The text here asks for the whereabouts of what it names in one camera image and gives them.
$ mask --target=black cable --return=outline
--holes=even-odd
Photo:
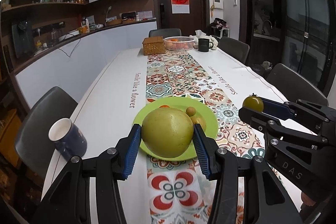
[[[71,54],[74,52],[74,50],[75,50],[75,48],[77,47],[77,45],[80,43],[80,41],[81,41],[81,39],[82,38],[80,38],[79,39],[79,41],[77,42],[77,44],[76,44],[76,46],[74,46],[74,48],[72,49],[72,51],[71,51],[71,53],[70,53],[70,55],[68,55],[65,51],[63,51],[61,48],[58,48],[59,50],[61,50],[62,52],[64,52],[66,55],[67,55],[67,57],[71,57]]]

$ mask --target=gray chair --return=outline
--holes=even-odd
[[[49,140],[51,126],[61,118],[70,118],[77,102],[58,86],[50,89],[28,113],[16,136],[15,150],[22,161],[45,178],[55,150]]]
[[[266,81],[274,85],[290,102],[302,99],[328,106],[328,100],[321,91],[284,64],[275,65]]]
[[[229,37],[222,37],[218,42],[218,47],[243,64],[250,51],[249,45]]]
[[[182,35],[181,30],[177,28],[173,29],[157,29],[150,30],[148,37],[180,37]]]

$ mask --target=patterned table runner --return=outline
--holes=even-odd
[[[238,108],[187,52],[148,56],[146,103],[169,96],[190,97],[210,107],[218,121],[219,147],[248,159],[264,156],[265,149],[252,128],[239,120]],[[197,158],[164,161],[148,155],[147,181],[152,224],[207,223],[216,182],[206,180]],[[237,224],[243,212],[244,179],[239,178]]]

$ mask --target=black mug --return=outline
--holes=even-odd
[[[210,42],[207,38],[199,38],[198,39],[198,51],[199,52],[208,52],[210,48],[213,48],[213,43]]]
[[[49,130],[49,139],[66,161],[73,156],[82,157],[86,152],[86,139],[69,118],[60,119],[53,124]]]

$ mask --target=white tablecloth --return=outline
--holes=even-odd
[[[255,74],[223,51],[188,52],[215,79],[219,87],[239,109],[243,100],[252,93],[278,102],[286,98],[261,76]],[[120,52],[108,64],[88,89],[71,120],[81,129],[88,148],[84,159],[98,156],[104,150],[115,147],[120,138],[128,135],[134,117],[146,103],[147,56],[142,49]],[[288,128],[310,131],[298,123],[287,120]],[[263,135],[255,131],[263,143]],[[46,175],[43,193],[57,177],[65,160],[55,151]],[[302,204],[300,190],[282,176],[283,183],[299,209]],[[140,151],[133,173],[125,182],[119,182],[120,196],[128,224],[151,223],[150,202],[147,187],[146,155]],[[98,223],[95,204],[95,179],[90,181],[90,208],[92,223]]]

